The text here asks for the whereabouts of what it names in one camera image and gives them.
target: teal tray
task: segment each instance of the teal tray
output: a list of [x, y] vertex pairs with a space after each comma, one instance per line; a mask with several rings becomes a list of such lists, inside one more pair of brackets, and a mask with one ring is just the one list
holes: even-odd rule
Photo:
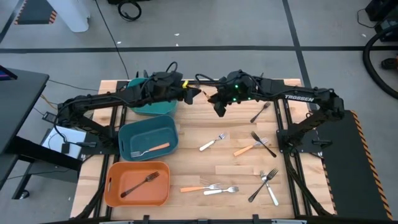
[[[130, 81], [127, 87], [138, 85], [144, 82], [146, 78], [135, 78]], [[177, 100], [173, 100], [169, 102], [160, 102], [160, 103], [153, 103], [151, 105], [145, 105], [140, 108], [130, 108], [136, 114], [140, 115], [147, 115], [147, 116], [157, 116], [168, 114], [170, 116], [174, 116], [177, 110]]]
[[[152, 147], [169, 142], [170, 146], [140, 157], [131, 157], [132, 152], [144, 152]], [[119, 131], [120, 155], [127, 161], [145, 161], [171, 154], [178, 146], [178, 132], [174, 119], [169, 115], [156, 116], [124, 125]]]

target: black desk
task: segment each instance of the black desk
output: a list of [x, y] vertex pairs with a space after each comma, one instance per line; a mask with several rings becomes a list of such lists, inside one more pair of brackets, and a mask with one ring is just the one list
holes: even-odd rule
[[[49, 76], [42, 73], [9, 69], [17, 80], [0, 82], [0, 189], [17, 160], [46, 162], [71, 170], [80, 170], [81, 161], [47, 149], [17, 136], [28, 114], [45, 88]], [[13, 198], [20, 198], [29, 181], [29, 168], [22, 178]]]

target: wooden tabletop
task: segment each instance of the wooden tabletop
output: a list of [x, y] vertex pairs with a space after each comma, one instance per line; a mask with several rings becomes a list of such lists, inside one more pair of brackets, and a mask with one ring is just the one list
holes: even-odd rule
[[[301, 85], [299, 79], [285, 79], [286, 85]], [[99, 93], [115, 91], [117, 80], [103, 80]], [[203, 86], [209, 95], [216, 92], [213, 87]], [[154, 159], [163, 161], [170, 167], [170, 197], [161, 207], [118, 207], [112, 212], [112, 220], [142, 220], [144, 215], [150, 219], [248, 219], [253, 214], [260, 218], [293, 218], [287, 173], [282, 154], [278, 153], [277, 122], [274, 105], [264, 110], [255, 123], [249, 120], [262, 108], [264, 102], [247, 101], [240, 105], [227, 107], [226, 114], [219, 118], [211, 104], [200, 93], [194, 98], [193, 105], [178, 103], [175, 123], [179, 135], [178, 149], [171, 155]], [[289, 101], [293, 122], [305, 119], [308, 112], [305, 103]], [[121, 108], [118, 110], [116, 124], [119, 124]], [[93, 120], [109, 125], [112, 108], [96, 110]], [[126, 124], [149, 117], [139, 116], [128, 110]], [[273, 158], [263, 147], [255, 147], [244, 154], [234, 157], [233, 152], [254, 143], [250, 132], [255, 131], [261, 138], [268, 138], [267, 145], [278, 156]], [[227, 137], [210, 148], [200, 152], [199, 147], [221, 133]], [[301, 154], [302, 166], [307, 187], [315, 198], [330, 213], [334, 213], [325, 173], [321, 160], [309, 154]], [[71, 217], [78, 215], [90, 201], [98, 188], [103, 156], [93, 156], [83, 164], [76, 188]], [[266, 188], [262, 189], [253, 203], [248, 198], [261, 185], [260, 170], [269, 172], [278, 168], [278, 174], [269, 182], [279, 206], [274, 206]], [[239, 192], [204, 196], [202, 191], [180, 193], [181, 187], [193, 187], [222, 183], [225, 188], [238, 186]], [[304, 214], [303, 201], [299, 188], [297, 196], [300, 212]], [[105, 214], [103, 201], [101, 215]]]

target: gray floor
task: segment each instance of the gray floor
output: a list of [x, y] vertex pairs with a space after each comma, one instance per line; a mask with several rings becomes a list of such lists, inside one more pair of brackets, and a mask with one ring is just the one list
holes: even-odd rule
[[[293, 46], [284, 6], [279, 0], [153, 0], [141, 2], [143, 14], [137, 22], [125, 22], [116, 7], [98, 0], [119, 47], [172, 47], [218, 45]], [[0, 30], [18, 0], [0, 1]], [[375, 32], [356, 23], [356, 11], [369, 0], [289, 0], [301, 46], [362, 46]], [[74, 34], [61, 18], [52, 25], [12, 25], [0, 49], [51, 49], [113, 47], [94, 1], [85, 1], [91, 12], [90, 29]], [[366, 16], [362, 21], [369, 22]], [[374, 64], [396, 52], [373, 52]], [[143, 69], [164, 70], [172, 61], [186, 78], [204, 73], [219, 78], [243, 69], [253, 75], [264, 72], [270, 78], [301, 78], [294, 51], [201, 51], [201, 52], [123, 52], [130, 77]], [[398, 217], [398, 164], [394, 130], [398, 120], [398, 101], [382, 92], [366, 73], [361, 52], [304, 52], [305, 64], [313, 86], [331, 87], [356, 110], [364, 128], [374, 163], [379, 172], [392, 214]], [[125, 79], [117, 53], [0, 54], [6, 67], [42, 72], [56, 81], [85, 88], [98, 88], [103, 79]], [[380, 71], [398, 89], [396, 72]], [[90, 91], [48, 83], [44, 95], [61, 102]], [[42, 100], [35, 106], [52, 111]], [[32, 111], [19, 135], [40, 142], [49, 123]], [[11, 176], [24, 172], [19, 162]], [[1, 223], [39, 223], [66, 220], [75, 184], [33, 177], [27, 189], [31, 197], [10, 200], [18, 179], [7, 181], [0, 191]]]

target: fork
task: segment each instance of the fork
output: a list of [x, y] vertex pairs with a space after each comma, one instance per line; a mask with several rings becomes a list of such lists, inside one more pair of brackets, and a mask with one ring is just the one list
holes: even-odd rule
[[252, 195], [249, 197], [249, 199], [248, 199], [249, 202], [253, 202], [254, 198], [255, 198], [255, 197], [257, 196], [257, 194], [260, 192], [260, 190], [262, 189], [262, 187], [263, 187], [269, 180], [271, 180], [272, 178], [274, 178], [275, 175], [276, 175], [276, 173], [278, 173], [278, 170], [277, 170], [277, 169], [273, 169], [273, 170], [271, 170], [271, 171], [268, 173], [267, 179], [262, 183], [261, 187], [259, 187], [258, 190], [256, 190], [256, 192], [255, 192], [254, 194], [252, 194]]
[[151, 152], [151, 151], [155, 151], [155, 150], [159, 150], [159, 149], [164, 149], [164, 148], [169, 147], [169, 146], [170, 146], [170, 143], [168, 142], [168, 143], [161, 144], [161, 145], [159, 145], [159, 146], [150, 148], [150, 149], [148, 149], [148, 150], [146, 150], [146, 151], [144, 151], [144, 152], [140, 152], [140, 151], [132, 152], [132, 153], [130, 153], [130, 156], [131, 156], [131, 157], [139, 157], [139, 156], [144, 155], [144, 154], [147, 153], [147, 152]]
[[153, 181], [156, 177], [158, 177], [160, 174], [159, 172], [154, 172], [149, 174], [147, 177], [145, 177], [145, 180], [142, 181], [141, 183], [135, 185], [134, 187], [130, 188], [129, 190], [123, 192], [120, 194], [120, 197], [124, 198], [125, 196], [127, 196], [129, 193], [131, 193], [133, 190], [136, 190], [139, 186], [141, 186], [142, 184], [146, 183], [146, 182], [151, 182]]
[[200, 150], [200, 151], [203, 151], [203, 150], [207, 149], [209, 146], [211, 146], [212, 144], [214, 144], [217, 140], [222, 140], [222, 139], [224, 139], [225, 136], [226, 136], [225, 133], [220, 134], [220, 135], [218, 136], [217, 139], [214, 139], [214, 140], [210, 141], [209, 143], [205, 144], [204, 146], [200, 147], [199, 150]]
[[201, 190], [201, 189], [217, 190], [220, 188], [221, 188], [221, 184], [211, 184], [207, 187], [183, 187], [180, 189], [180, 192], [191, 192], [194, 190]]
[[[261, 139], [261, 142], [262, 142], [263, 144], [265, 144], [267, 141], [268, 141], [268, 139], [266, 139], [266, 138]], [[234, 156], [238, 156], [238, 155], [240, 155], [240, 154], [246, 152], [247, 150], [253, 148], [254, 146], [260, 146], [260, 145], [261, 145], [261, 143], [260, 143], [259, 141], [256, 141], [256, 143], [254, 143], [253, 145], [248, 146], [248, 147], [245, 147], [245, 148], [243, 148], [243, 149], [240, 149], [240, 150], [234, 152]]]
[[260, 112], [259, 112], [257, 115], [255, 115], [255, 116], [250, 120], [250, 123], [253, 123], [253, 122], [257, 119], [257, 117], [261, 114], [261, 112], [262, 112], [263, 110], [267, 109], [267, 108], [269, 107], [269, 105], [271, 105], [270, 102], [265, 103], [264, 106], [262, 106], [262, 109], [260, 110]]
[[[261, 142], [260, 137], [254, 131], [252, 131], [250, 134], [254, 140]], [[272, 152], [264, 143], [261, 142], [261, 144], [269, 151], [269, 153], [271, 153], [274, 158], [276, 157], [276, 154]]]
[[[261, 180], [262, 180], [262, 181], [267, 182], [267, 176], [266, 176], [266, 174], [264, 173], [263, 170], [260, 171], [260, 177], [261, 177]], [[269, 195], [271, 196], [272, 201], [274, 202], [274, 205], [275, 205], [275, 206], [278, 206], [278, 205], [279, 205], [279, 202], [278, 202], [278, 200], [276, 199], [276, 197], [275, 197], [275, 195], [274, 195], [274, 193], [273, 193], [271, 187], [269, 186], [268, 183], [266, 183], [266, 186], [267, 186], [267, 190], [268, 190], [268, 192], [269, 192]]]
[[233, 192], [238, 192], [239, 191], [239, 187], [228, 187], [226, 190], [206, 190], [203, 192], [204, 195], [211, 195], [211, 194], [218, 194], [218, 193], [222, 193], [222, 192], [229, 192], [229, 193], [233, 193]]

